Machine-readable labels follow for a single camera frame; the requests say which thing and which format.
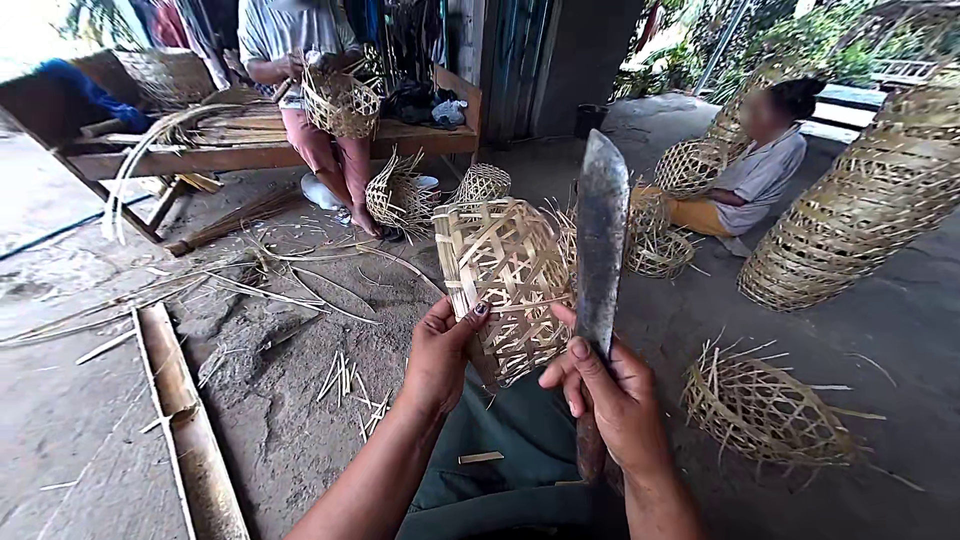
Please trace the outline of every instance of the hair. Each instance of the hair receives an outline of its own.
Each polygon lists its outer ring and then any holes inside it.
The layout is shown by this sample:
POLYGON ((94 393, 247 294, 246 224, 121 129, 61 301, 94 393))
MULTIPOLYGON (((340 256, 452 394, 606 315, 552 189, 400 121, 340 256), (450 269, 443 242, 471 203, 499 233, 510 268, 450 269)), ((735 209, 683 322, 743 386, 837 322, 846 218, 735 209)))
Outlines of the hair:
POLYGON ((792 120, 804 120, 813 114, 817 106, 817 94, 824 91, 827 83, 817 79, 794 79, 783 81, 767 88, 774 108, 792 120))

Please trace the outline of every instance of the white shirt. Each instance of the white shirt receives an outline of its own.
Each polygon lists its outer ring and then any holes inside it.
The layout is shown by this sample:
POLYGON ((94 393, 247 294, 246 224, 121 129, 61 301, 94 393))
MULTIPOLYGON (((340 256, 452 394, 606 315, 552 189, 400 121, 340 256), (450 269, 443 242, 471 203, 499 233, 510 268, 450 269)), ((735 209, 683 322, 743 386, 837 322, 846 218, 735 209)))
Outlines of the white shirt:
POLYGON ((711 201, 717 207, 720 225, 740 236, 763 219, 783 194, 786 183, 806 154, 806 139, 795 125, 776 140, 756 148, 756 141, 722 173, 714 187, 727 189, 747 201, 733 207, 711 201))
MULTIPOLYGON (((333 0, 320 0, 316 8, 299 12, 272 10, 271 0, 240 0, 237 37, 240 62, 274 61, 301 49, 341 53, 360 44, 347 22, 347 14, 333 0)), ((303 109, 300 85, 293 85, 280 102, 282 109, 303 109)))

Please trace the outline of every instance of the hand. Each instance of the hand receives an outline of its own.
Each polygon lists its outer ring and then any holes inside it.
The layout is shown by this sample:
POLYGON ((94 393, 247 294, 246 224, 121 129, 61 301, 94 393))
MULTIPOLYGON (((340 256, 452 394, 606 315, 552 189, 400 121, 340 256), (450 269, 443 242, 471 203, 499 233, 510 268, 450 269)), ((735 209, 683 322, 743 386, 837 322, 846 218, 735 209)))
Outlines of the hand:
POLYGON ((414 327, 403 391, 428 412, 453 410, 464 391, 464 348, 487 322, 490 306, 481 302, 459 323, 449 296, 434 304, 414 327))
MULTIPOLYGON (((568 328, 577 321, 569 307, 554 304, 553 313, 568 328)), ((611 373, 582 337, 567 343, 566 353, 540 376, 540 386, 563 385, 570 414, 589 414, 580 393, 582 380, 593 398, 593 414, 613 460, 635 481, 671 476, 673 460, 654 388, 654 372, 616 337, 611 351, 611 373)))
POLYGON ((274 60, 274 68, 286 77, 299 81, 303 75, 303 55, 287 53, 274 60))

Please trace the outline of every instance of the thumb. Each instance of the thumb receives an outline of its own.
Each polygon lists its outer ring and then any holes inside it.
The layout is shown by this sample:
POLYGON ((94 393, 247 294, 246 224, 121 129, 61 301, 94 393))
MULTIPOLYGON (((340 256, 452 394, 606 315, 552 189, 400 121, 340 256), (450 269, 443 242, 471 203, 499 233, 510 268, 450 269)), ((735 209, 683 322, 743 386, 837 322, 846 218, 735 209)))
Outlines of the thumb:
POLYGON ((573 366, 580 372, 596 404, 603 406, 623 395, 623 390, 616 385, 607 366, 603 365, 583 337, 575 336, 571 339, 567 344, 567 350, 573 356, 573 366))
POLYGON ((479 302, 460 322, 453 325, 444 335, 449 336, 454 347, 460 348, 467 344, 467 340, 480 330, 490 317, 490 305, 479 302))

